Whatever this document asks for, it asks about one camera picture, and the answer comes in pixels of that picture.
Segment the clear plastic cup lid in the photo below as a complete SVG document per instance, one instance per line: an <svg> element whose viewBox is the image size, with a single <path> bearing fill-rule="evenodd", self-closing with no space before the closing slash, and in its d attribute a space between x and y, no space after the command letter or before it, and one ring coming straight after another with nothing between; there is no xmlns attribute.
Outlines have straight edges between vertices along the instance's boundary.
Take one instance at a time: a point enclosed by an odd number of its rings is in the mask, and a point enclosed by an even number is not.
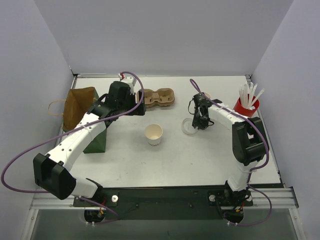
<svg viewBox="0 0 320 240"><path fill-rule="evenodd" d="M185 118L181 123L181 130L186 135L192 136L195 135L198 132L197 127L193 127L192 125L193 120L191 118Z"/></svg>

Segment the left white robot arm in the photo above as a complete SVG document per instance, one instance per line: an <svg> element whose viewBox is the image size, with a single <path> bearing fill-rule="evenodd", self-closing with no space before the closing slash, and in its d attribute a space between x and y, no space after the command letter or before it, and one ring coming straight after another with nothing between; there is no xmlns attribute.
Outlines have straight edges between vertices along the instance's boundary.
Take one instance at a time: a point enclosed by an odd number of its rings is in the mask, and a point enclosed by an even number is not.
<svg viewBox="0 0 320 240"><path fill-rule="evenodd" d="M65 134L64 140L46 154L33 159L36 185L60 200L69 196L84 197L92 206L101 203L101 185L89 178L72 176L74 163L85 148L100 133L122 116L143 116L146 112L143 97L136 100L135 85L141 80L124 71L119 80L109 86L108 93L96 100L83 115L75 129Z"/></svg>

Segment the white paper coffee cup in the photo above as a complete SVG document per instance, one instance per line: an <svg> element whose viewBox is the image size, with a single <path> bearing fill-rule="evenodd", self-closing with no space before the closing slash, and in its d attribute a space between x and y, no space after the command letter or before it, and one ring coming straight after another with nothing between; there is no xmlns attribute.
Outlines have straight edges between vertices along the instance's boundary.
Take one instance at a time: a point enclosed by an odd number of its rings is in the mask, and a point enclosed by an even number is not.
<svg viewBox="0 0 320 240"><path fill-rule="evenodd" d="M163 129L158 124L150 124L145 130L145 137L149 145L158 146L161 143Z"/></svg>

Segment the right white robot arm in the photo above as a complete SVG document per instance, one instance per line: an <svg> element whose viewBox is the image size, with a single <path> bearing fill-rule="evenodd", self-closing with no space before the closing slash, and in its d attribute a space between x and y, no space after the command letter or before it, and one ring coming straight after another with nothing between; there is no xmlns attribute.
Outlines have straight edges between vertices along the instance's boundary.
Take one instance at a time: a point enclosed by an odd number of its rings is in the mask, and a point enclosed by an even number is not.
<svg viewBox="0 0 320 240"><path fill-rule="evenodd" d="M259 169L259 161L266 157L268 164L270 148L262 120L259 117L247 117L226 107L218 99L207 99L203 94L192 98L194 112L192 127L206 130L219 123L231 131L232 152L237 161L237 170L228 178L226 184L233 192L241 192L248 187L252 172Z"/></svg>

